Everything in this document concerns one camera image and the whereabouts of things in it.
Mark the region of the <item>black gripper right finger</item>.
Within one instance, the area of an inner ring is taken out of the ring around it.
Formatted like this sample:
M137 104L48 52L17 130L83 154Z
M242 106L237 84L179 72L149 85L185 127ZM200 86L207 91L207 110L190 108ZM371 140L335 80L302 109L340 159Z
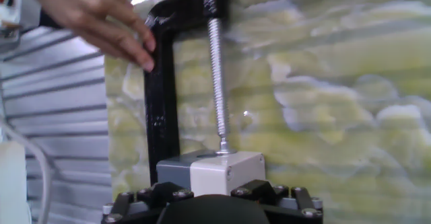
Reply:
M304 187L252 180L233 189L230 196L256 204L269 224L323 224L323 201L313 198Z

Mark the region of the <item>person's bare hand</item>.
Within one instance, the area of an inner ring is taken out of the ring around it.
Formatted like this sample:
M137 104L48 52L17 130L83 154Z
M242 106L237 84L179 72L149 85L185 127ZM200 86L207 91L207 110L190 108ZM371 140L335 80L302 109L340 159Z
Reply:
M128 0L37 0L60 26L112 57L150 72L156 40Z

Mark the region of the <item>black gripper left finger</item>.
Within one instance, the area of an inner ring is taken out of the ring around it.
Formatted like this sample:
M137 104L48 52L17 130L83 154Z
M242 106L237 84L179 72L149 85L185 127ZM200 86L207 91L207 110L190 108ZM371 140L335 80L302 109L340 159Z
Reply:
M169 204L194 198L189 189L172 182L156 183L136 192L121 192L102 207L101 224L157 224Z

